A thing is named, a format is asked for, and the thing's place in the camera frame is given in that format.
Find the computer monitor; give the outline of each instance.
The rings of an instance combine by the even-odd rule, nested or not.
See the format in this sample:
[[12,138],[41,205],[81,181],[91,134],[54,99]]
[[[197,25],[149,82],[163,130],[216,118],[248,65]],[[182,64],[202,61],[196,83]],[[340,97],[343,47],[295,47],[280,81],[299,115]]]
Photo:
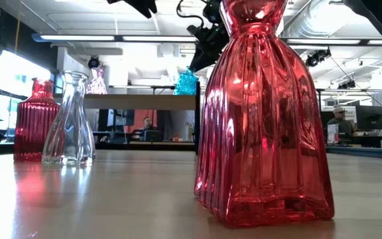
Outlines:
[[162,141],[162,133],[159,130],[145,130],[144,141],[160,142]]
[[107,126],[113,126],[114,121],[116,126],[133,125],[134,120],[134,110],[109,110]]
[[356,106],[357,129],[382,129],[382,106]]

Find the man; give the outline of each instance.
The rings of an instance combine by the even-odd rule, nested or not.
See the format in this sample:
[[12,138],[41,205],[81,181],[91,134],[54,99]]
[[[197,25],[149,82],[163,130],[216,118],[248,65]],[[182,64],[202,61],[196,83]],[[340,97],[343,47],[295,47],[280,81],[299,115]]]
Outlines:
[[338,124],[338,133],[345,133],[348,136],[355,135],[353,124],[345,119],[345,110],[341,107],[336,107],[332,112],[334,113],[334,118],[328,122],[328,125]]
[[144,127],[142,127],[141,129],[154,129],[153,123],[152,123],[150,117],[144,118]]

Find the pink glass vase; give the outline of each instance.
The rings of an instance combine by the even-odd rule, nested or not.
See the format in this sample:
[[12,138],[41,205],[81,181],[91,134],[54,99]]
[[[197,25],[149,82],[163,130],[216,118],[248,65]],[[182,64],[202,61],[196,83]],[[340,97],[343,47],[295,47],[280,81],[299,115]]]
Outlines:
[[221,5],[231,40],[204,99],[194,193],[227,226],[334,215],[315,87],[275,36],[285,5]]
[[94,77],[86,87],[87,94],[107,94],[107,89],[104,84],[104,70],[100,68],[93,68],[92,76]]
[[33,79],[32,96],[17,105],[14,161],[41,162],[46,134],[60,106],[51,80]]

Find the glass vase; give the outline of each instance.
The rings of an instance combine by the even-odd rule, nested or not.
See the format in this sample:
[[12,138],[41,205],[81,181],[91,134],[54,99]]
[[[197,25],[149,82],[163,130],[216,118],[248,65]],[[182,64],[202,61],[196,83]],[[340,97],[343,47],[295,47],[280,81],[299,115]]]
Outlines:
[[189,69],[179,74],[178,84],[173,92],[175,95],[195,95],[198,78]]
[[93,79],[86,87],[87,94],[107,94],[107,88],[104,84],[104,70],[100,68],[92,68]]
[[286,3],[221,4],[230,42],[206,90],[194,193],[227,226],[334,215],[315,87],[275,36]]
[[86,120],[84,96],[88,76],[62,72],[63,102],[46,138],[42,162],[50,164],[90,164],[95,158],[94,137]]
[[32,80],[32,96],[17,105],[15,162],[40,162],[46,135],[60,109],[52,97],[52,81]]

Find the duct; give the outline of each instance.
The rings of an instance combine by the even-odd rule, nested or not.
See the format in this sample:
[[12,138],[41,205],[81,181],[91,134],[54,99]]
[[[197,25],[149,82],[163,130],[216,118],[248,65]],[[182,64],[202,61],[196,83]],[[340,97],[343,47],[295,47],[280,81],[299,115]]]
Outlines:
[[345,5],[331,4],[330,0],[311,0],[287,23],[281,37],[329,37],[342,28],[349,17],[355,15]]

